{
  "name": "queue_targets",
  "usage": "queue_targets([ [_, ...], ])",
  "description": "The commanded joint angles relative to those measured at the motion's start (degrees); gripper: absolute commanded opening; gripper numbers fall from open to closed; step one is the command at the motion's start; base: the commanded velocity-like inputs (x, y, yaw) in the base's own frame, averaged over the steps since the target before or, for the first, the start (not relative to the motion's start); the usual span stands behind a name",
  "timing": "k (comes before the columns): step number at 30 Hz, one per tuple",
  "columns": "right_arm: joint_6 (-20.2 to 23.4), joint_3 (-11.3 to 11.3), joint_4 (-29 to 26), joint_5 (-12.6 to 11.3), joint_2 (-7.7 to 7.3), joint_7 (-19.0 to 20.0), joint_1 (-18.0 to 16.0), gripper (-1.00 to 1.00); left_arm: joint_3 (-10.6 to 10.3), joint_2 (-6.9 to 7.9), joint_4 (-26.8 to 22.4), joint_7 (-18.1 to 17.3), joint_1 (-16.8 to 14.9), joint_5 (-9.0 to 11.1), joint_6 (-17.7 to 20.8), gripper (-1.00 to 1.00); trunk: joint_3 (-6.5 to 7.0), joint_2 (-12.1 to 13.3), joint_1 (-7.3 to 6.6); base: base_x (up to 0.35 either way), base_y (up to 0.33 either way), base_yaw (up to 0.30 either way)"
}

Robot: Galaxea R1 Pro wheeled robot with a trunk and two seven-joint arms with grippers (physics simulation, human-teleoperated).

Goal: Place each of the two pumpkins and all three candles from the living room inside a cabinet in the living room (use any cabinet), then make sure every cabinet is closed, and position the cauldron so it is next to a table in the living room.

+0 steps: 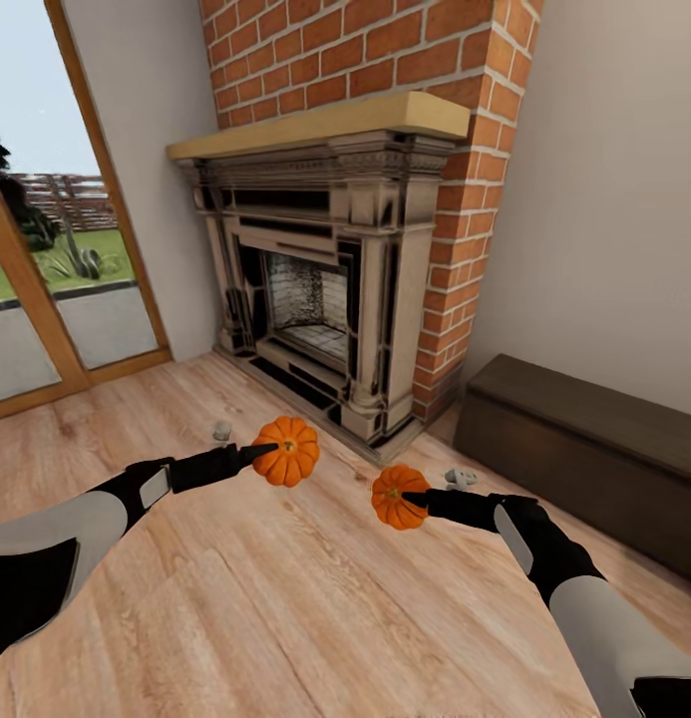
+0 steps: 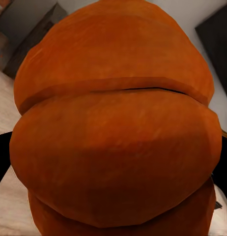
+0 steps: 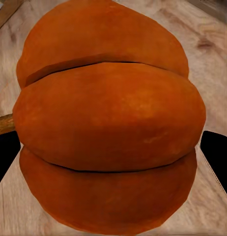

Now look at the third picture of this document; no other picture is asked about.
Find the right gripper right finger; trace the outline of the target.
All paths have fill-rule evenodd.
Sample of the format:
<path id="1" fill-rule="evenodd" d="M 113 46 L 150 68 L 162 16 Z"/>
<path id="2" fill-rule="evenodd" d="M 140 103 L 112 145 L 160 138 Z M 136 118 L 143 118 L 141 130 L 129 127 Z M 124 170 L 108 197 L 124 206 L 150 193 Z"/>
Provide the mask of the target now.
<path id="1" fill-rule="evenodd" d="M 227 193 L 227 136 L 204 131 L 200 149 Z"/>

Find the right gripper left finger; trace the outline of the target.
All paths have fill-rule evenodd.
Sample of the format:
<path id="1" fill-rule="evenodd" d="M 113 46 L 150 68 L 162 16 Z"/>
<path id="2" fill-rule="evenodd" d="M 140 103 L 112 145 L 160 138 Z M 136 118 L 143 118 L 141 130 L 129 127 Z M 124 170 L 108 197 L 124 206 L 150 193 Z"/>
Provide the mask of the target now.
<path id="1" fill-rule="evenodd" d="M 16 131 L 0 134 L 0 182 L 21 150 L 21 147 L 22 145 Z"/>

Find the pumpkin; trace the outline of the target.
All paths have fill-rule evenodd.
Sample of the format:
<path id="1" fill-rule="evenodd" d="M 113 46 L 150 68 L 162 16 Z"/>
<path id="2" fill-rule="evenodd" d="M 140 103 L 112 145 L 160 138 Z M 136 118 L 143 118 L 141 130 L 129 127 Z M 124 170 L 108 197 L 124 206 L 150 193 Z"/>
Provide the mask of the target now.
<path id="1" fill-rule="evenodd" d="M 135 236 L 187 200 L 206 107 L 182 44 L 113 0 L 70 0 L 36 23 L 17 68 L 16 131 L 31 193 L 59 223 Z"/>

